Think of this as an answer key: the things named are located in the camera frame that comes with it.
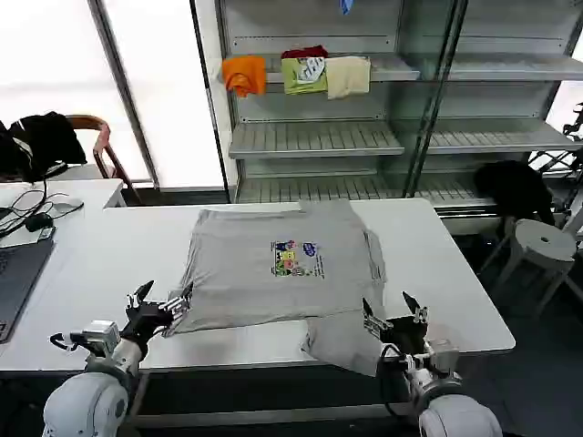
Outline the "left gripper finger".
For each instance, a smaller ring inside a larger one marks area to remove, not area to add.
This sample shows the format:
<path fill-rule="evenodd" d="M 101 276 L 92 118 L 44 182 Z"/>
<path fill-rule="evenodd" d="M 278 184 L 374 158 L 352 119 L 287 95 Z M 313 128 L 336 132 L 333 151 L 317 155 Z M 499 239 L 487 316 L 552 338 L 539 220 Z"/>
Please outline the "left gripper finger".
<path fill-rule="evenodd" d="M 143 285 L 140 285 L 133 293 L 127 295 L 128 304 L 126 311 L 139 311 L 145 309 L 150 302 L 146 300 L 154 281 L 150 280 Z"/>
<path fill-rule="evenodd" d="M 159 309 L 172 316 L 173 320 L 180 319 L 190 309 L 190 300 L 193 292 L 193 283 L 189 283 L 180 291 L 172 292 L 169 299 L 159 304 Z"/>

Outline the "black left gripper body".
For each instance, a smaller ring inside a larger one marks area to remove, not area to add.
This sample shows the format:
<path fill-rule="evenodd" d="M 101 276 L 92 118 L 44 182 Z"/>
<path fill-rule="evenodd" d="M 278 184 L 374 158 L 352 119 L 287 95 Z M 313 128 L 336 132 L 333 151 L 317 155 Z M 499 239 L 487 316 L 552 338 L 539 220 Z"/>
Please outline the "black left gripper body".
<path fill-rule="evenodd" d="M 172 314 L 152 301 L 142 301 L 137 306 L 126 308 L 128 323 L 120 337 L 125 340 L 150 340 L 158 329 L 165 329 L 172 323 Z"/>

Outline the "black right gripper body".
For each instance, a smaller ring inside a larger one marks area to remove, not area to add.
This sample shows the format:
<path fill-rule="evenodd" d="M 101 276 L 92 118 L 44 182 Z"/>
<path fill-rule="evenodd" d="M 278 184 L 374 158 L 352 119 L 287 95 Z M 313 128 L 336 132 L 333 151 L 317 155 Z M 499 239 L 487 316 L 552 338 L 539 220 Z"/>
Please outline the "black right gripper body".
<path fill-rule="evenodd" d="M 384 342 L 392 343 L 401 353 L 421 354 L 425 352 L 424 337 L 428 325 L 424 320 L 416 320 L 415 316 L 403 316 L 390 319 L 388 331 L 384 334 Z"/>

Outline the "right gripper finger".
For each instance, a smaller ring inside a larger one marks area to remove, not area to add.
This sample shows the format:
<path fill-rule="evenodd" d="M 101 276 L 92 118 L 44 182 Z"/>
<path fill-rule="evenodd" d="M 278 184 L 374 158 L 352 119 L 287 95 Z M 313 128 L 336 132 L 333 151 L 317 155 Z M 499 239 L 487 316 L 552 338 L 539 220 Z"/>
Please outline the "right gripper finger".
<path fill-rule="evenodd" d="M 375 338 L 387 338 L 390 331 L 393 329 L 393 324 L 388 320 L 382 320 L 376 317 L 369 302 L 362 298 L 363 303 L 363 326 Z"/>
<path fill-rule="evenodd" d="M 408 294 L 407 292 L 403 291 L 402 295 L 404 297 L 404 301 L 408 309 L 414 316 L 414 323 L 426 324 L 428 319 L 428 308 L 422 307 L 417 301 L 417 299 Z"/>

